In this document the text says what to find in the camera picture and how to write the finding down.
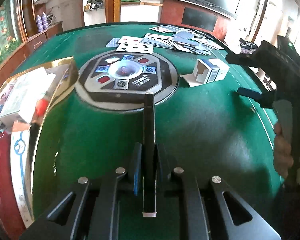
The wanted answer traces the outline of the person right hand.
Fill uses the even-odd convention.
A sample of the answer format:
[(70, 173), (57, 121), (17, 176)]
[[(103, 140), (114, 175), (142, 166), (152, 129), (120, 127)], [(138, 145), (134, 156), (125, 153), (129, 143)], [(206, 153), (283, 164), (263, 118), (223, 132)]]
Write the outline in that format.
[(291, 145), (285, 141), (282, 128), (279, 122), (274, 126), (274, 151), (273, 151), (273, 165), (275, 171), (284, 179), (288, 176), (288, 170), (293, 166), (293, 158), (291, 156)]

